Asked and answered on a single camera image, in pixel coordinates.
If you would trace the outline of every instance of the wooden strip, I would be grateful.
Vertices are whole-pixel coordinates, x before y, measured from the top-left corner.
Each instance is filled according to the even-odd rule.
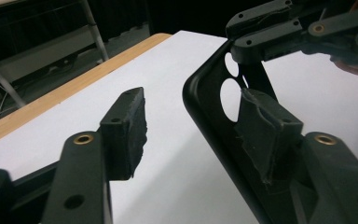
[[[53,106],[59,104],[68,97],[88,87],[88,85],[94,83],[101,77],[106,76],[112,71],[118,69],[123,64],[130,62],[147,50],[152,49],[170,36],[171,35],[167,34],[152,35],[132,48],[121,52],[107,62],[92,68],[85,74],[74,78],[56,90],[47,93],[46,95],[36,99],[21,109],[18,109],[15,112],[0,119],[0,139],[20,128],[28,121],[43,114],[45,111],[51,109]]]

